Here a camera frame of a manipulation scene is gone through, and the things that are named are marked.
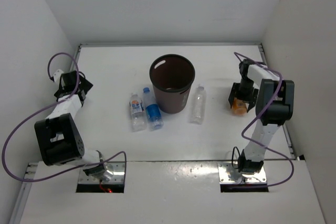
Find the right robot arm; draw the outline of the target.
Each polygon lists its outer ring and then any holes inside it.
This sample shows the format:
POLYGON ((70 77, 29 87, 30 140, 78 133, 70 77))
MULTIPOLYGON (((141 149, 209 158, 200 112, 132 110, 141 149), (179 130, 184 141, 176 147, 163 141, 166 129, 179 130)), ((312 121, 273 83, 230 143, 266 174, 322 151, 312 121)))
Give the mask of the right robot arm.
POLYGON ((239 73, 241 80, 233 83, 228 98, 230 108, 236 114, 255 109, 256 117, 249 123, 255 129, 238 154, 236 169, 254 174, 261 171, 274 134, 293 115, 295 84, 251 59, 239 63, 239 73))

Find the clear plastic bottle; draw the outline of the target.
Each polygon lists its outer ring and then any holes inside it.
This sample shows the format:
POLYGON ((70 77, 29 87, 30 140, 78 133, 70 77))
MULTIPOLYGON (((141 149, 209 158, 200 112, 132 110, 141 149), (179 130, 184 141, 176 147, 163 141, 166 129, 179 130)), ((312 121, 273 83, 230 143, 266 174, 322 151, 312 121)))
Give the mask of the clear plastic bottle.
POLYGON ((201 125, 203 123, 205 117, 206 96, 207 94, 205 88, 199 85, 196 88, 192 103, 191 118, 190 118, 191 123, 198 125, 201 125))

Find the orange juice bottle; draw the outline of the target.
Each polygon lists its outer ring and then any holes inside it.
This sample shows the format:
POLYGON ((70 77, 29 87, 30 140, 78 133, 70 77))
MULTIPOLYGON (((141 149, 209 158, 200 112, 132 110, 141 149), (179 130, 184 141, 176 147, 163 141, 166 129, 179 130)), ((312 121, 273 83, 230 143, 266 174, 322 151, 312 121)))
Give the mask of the orange juice bottle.
POLYGON ((235 115, 243 116, 247 113, 247 104, 242 100, 235 98, 231 110, 235 115))

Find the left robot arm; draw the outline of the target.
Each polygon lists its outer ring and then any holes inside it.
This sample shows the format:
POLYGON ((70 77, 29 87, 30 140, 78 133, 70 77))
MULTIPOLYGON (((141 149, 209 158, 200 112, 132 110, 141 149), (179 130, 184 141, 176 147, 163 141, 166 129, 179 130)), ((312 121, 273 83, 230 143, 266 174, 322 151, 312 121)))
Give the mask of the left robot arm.
POLYGON ((85 148, 74 122, 93 84, 77 71, 57 70, 53 80, 59 84, 54 94, 59 103, 44 120, 34 125, 43 162, 47 166, 81 165, 87 176, 108 182, 113 168, 102 163, 100 151, 85 148))

